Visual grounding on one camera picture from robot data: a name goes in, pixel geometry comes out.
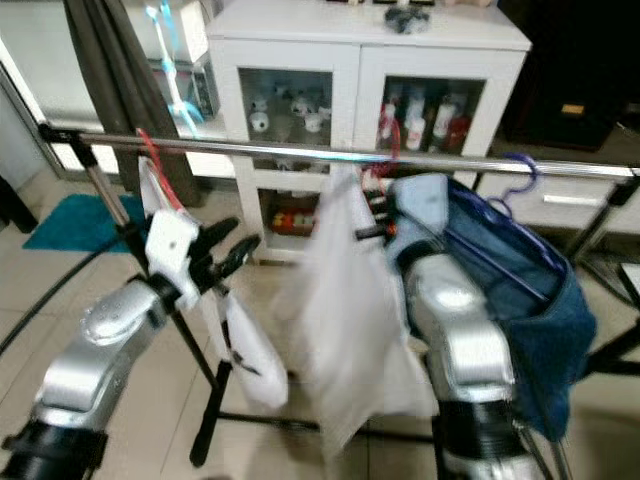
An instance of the blue denim bag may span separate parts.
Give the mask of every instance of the blue denim bag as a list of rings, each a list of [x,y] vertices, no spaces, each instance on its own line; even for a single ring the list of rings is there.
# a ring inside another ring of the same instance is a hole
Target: blue denim bag
[[[564,266],[563,271],[542,260],[534,242],[508,221],[489,221],[469,195],[475,193],[449,181],[448,228],[549,298],[541,303],[455,242],[448,242],[447,250],[483,289],[489,310],[507,335],[523,417],[549,440],[557,441],[566,432],[569,390],[581,377],[595,336],[595,318],[571,265],[560,253],[536,237]],[[494,209],[491,214],[506,220]]]

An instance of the tile floor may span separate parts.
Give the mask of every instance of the tile floor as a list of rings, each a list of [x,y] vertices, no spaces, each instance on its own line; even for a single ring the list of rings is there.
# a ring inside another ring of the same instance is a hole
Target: tile floor
[[[49,182],[44,194],[31,199],[39,218],[64,196],[90,193],[82,183]],[[239,214],[233,193],[211,193],[194,210],[211,222]],[[244,232],[240,227],[222,250]],[[54,281],[83,255],[22,250],[26,236],[10,226],[0,232],[0,338]],[[47,305],[0,361],[0,436],[24,424],[47,366],[70,341],[85,308],[116,289],[136,272],[126,255],[109,254],[89,265]],[[287,267],[247,266],[233,278],[249,307],[258,315],[276,348],[278,329],[268,305]],[[581,275],[589,304],[599,319],[596,344],[622,332],[635,318],[631,309]],[[196,313],[187,315],[210,361],[206,328]],[[308,402],[293,392],[286,413],[310,418]],[[435,478],[429,446],[394,441],[356,439],[330,465],[322,459],[314,433],[284,432],[268,426],[220,421],[204,467],[188,460],[191,443],[208,399],[204,377],[173,326],[167,327],[136,364],[109,428],[110,441],[96,479],[429,479]],[[573,416],[566,441],[576,480],[635,479],[640,467],[640,381],[597,375],[578,385],[572,397]],[[223,408],[251,412],[233,377]],[[384,418],[377,428],[429,432],[427,422]],[[6,454],[0,453],[0,466]]]

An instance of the metal stand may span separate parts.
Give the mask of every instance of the metal stand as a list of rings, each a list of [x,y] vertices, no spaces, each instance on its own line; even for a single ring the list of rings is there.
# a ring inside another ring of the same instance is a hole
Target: metal stand
[[[133,225],[118,197],[113,194],[107,177],[100,170],[90,145],[107,145],[120,149],[146,151],[141,138],[128,135],[108,135],[88,133],[78,130],[52,129],[47,125],[40,125],[39,131],[43,139],[50,143],[68,143],[72,146],[80,162],[85,167],[89,178],[93,182],[98,194],[104,200],[114,222],[119,229],[127,232],[127,245],[136,257],[142,268],[146,271],[147,261],[144,255],[144,244],[137,227]],[[293,161],[305,162],[331,162],[331,163],[360,163],[375,164],[389,160],[386,154],[371,152],[334,151],[322,148],[290,147],[271,144],[243,144],[235,142],[217,142],[204,140],[181,139],[153,139],[160,148],[169,152],[205,152],[245,156],[260,156],[261,158],[287,158]],[[402,154],[397,159],[402,165],[412,166],[424,170],[443,172],[470,171],[476,173],[522,173],[529,172],[529,167],[513,160],[491,159],[483,157],[456,157],[448,155]],[[627,167],[590,165],[570,162],[537,162],[538,170],[551,176],[567,176],[579,178],[600,178],[613,180],[617,186],[609,195],[606,205],[600,210],[591,224],[576,237],[567,250],[569,259],[576,263],[585,251],[599,240],[604,232],[606,223],[610,220],[615,210],[624,206],[631,196],[640,187],[638,172]],[[259,415],[235,414],[220,411],[220,405],[225,393],[227,380],[231,371],[231,365],[220,362],[218,374],[215,376],[208,365],[202,351],[199,349],[184,318],[177,314],[174,322],[178,327],[182,338],[189,347],[199,368],[209,381],[212,393],[207,408],[203,415],[200,431],[194,442],[190,459],[193,465],[200,466],[204,463],[211,442],[211,437],[218,418],[231,421],[250,422],[270,425],[278,428],[293,430],[318,431],[319,427],[314,422],[267,417]],[[591,355],[589,359],[588,373],[603,372],[625,375],[639,375],[640,364],[618,361],[620,355],[640,345],[640,326],[636,326],[629,332],[621,335],[602,349]],[[434,436],[405,435],[379,430],[363,429],[359,435],[389,440],[401,440],[420,443],[434,443],[439,428],[438,419],[434,420]]]

